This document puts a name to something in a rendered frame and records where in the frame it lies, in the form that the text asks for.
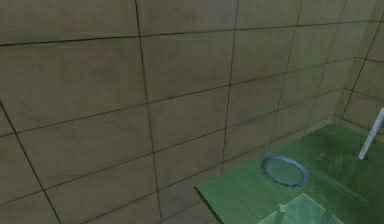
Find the white shower pipe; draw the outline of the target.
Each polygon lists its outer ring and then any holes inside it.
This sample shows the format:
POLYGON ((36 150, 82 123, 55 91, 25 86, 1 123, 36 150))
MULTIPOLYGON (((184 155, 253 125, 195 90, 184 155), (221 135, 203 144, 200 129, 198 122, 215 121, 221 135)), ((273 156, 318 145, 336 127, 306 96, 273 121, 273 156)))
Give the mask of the white shower pipe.
POLYGON ((360 160, 363 160, 365 155, 367 154, 370 145, 372 144, 376 134, 378 133, 378 130, 380 129, 382 123, 384 122, 384 107, 380 110, 364 144, 363 147, 361 148, 361 151, 358 154, 358 158, 360 160))

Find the green shower tray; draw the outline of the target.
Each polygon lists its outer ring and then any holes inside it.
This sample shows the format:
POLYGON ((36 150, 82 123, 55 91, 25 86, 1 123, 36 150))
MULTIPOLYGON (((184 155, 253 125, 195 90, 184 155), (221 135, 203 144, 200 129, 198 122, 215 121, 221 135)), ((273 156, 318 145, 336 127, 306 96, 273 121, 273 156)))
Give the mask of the green shower tray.
POLYGON ((384 142, 330 124, 195 187, 220 224, 384 224, 384 142))

